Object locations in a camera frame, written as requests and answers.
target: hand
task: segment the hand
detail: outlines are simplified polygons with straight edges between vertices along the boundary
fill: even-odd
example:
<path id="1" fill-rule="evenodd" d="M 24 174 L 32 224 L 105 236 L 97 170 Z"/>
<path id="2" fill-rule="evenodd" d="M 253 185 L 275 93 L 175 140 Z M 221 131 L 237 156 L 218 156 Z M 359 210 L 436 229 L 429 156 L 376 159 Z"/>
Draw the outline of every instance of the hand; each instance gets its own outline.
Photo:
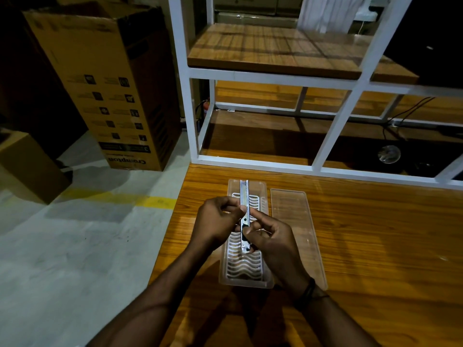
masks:
<path id="1" fill-rule="evenodd" d="M 281 281 L 289 297 L 293 301 L 298 299 L 307 288 L 310 276 L 300 260 L 291 227 L 254 208 L 249 212 L 257 221 L 243 229 L 246 238 L 262 252 L 265 263 Z M 262 236 L 260 229 L 270 233 L 270 237 Z"/>
<path id="2" fill-rule="evenodd" d="M 206 200 L 198 210 L 188 246 L 212 252 L 228 239 L 245 214 L 246 206 L 240 206 L 239 198 L 223 196 Z"/>

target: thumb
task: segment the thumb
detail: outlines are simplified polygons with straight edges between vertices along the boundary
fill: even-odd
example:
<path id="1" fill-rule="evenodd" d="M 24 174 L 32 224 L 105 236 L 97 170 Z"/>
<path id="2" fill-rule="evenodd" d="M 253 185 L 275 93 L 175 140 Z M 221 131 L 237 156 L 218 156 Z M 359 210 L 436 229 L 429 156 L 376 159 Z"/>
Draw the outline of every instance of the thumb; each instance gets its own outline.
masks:
<path id="1" fill-rule="evenodd" d="M 228 214 L 227 217 L 229 217 L 235 225 L 238 223 L 238 220 L 240 220 L 245 214 L 246 206 L 240 205 L 239 207 L 236 207 L 230 214 Z"/>
<path id="2" fill-rule="evenodd" d="M 246 239 L 248 241 L 255 245 L 258 249 L 262 249 L 262 247 L 265 245 L 265 242 L 268 240 L 264 237 L 262 237 L 258 231 L 258 229 L 254 229 L 253 224 L 255 222 L 251 223 L 251 227 L 245 227 L 243 229 L 243 233 L 245 234 Z"/>

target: human arm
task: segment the human arm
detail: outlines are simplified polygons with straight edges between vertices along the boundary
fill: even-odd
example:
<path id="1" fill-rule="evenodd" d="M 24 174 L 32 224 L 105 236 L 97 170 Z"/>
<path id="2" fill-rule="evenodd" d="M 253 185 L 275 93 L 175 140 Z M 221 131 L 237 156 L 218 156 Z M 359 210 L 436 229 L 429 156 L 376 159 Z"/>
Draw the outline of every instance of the human arm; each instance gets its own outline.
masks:
<path id="1" fill-rule="evenodd" d="M 253 246 L 261 250 L 263 258 L 295 303 L 309 285 L 310 276 L 300 260 L 293 231 L 289 225 L 250 208 L 257 219 L 243 231 Z M 270 233 L 261 236 L 260 229 Z M 356 323 L 327 293 L 315 286 L 312 299 L 301 310 L 317 338 L 324 346 L 379 346 L 368 332 Z"/>
<path id="2" fill-rule="evenodd" d="M 183 253 L 87 346 L 158 346 L 194 276 L 212 251 L 226 241 L 245 210 L 238 198 L 206 200 Z"/>

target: white curtain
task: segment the white curtain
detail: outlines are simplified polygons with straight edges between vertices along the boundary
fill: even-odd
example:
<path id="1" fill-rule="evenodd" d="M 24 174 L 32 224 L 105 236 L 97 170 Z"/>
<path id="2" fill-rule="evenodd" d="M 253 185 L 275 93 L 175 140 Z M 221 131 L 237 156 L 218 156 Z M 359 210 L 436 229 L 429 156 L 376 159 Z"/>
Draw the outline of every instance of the white curtain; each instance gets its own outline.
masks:
<path id="1" fill-rule="evenodd" d="M 297 28 L 347 33 L 361 4 L 362 0 L 303 0 Z"/>

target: transparent tray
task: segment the transparent tray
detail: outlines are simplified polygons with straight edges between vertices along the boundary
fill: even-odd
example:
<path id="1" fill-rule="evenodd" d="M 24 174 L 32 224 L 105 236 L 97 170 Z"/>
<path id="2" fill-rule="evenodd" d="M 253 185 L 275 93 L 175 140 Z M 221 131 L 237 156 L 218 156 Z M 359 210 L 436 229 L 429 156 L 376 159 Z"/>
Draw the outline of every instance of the transparent tray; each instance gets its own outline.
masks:
<path id="1" fill-rule="evenodd" d="M 328 288 L 317 236 L 305 192 L 270 189 L 272 217 L 289 224 L 293 229 L 302 264 L 317 285 Z"/>
<path id="2" fill-rule="evenodd" d="M 229 196 L 239 198 L 239 180 L 228 181 Z M 260 181 L 249 182 L 249 204 L 269 214 L 267 185 Z M 272 272 L 265 264 L 262 253 L 241 253 L 241 233 L 231 233 L 222 245 L 218 281 L 224 285 L 259 287 L 271 289 L 274 286 Z"/>

